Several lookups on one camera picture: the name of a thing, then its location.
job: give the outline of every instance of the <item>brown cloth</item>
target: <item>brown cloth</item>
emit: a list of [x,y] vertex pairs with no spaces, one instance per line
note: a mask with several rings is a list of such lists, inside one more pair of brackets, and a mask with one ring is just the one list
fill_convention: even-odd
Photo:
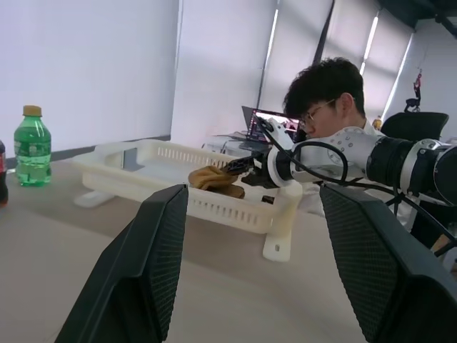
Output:
[[233,184],[237,179],[238,177],[228,175],[215,166],[205,166],[189,174],[189,182],[193,188],[243,199],[243,187]]

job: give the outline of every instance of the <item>white window blind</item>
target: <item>white window blind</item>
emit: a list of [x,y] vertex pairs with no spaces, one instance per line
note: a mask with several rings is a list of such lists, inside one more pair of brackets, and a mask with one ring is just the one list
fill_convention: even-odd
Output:
[[0,139],[43,108],[53,150],[168,135],[177,0],[1,0]]
[[389,12],[379,14],[363,73],[365,110],[370,121],[382,116],[386,108],[412,33],[412,28]]
[[378,5],[370,0],[336,0],[323,58],[344,57],[361,67]]
[[257,103],[277,0],[186,0],[171,140],[246,130],[241,106]]
[[282,103],[296,75],[312,64],[331,0],[281,0],[260,107],[283,111]]

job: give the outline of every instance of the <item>bottle cap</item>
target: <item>bottle cap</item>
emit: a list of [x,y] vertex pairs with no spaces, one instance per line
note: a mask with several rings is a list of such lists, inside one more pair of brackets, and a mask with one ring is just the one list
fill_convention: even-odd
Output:
[[24,116],[41,116],[41,107],[34,105],[24,106]]

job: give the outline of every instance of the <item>table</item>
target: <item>table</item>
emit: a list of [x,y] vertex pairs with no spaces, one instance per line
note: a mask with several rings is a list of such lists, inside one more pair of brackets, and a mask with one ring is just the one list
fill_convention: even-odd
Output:
[[[79,172],[66,161],[52,169],[41,189],[21,188],[9,175],[11,201],[0,213],[0,342],[52,342],[98,255],[139,208],[120,198],[78,208],[73,198],[87,192]],[[288,263],[265,260],[263,240],[188,217],[167,342],[365,342],[325,220],[298,215]]]

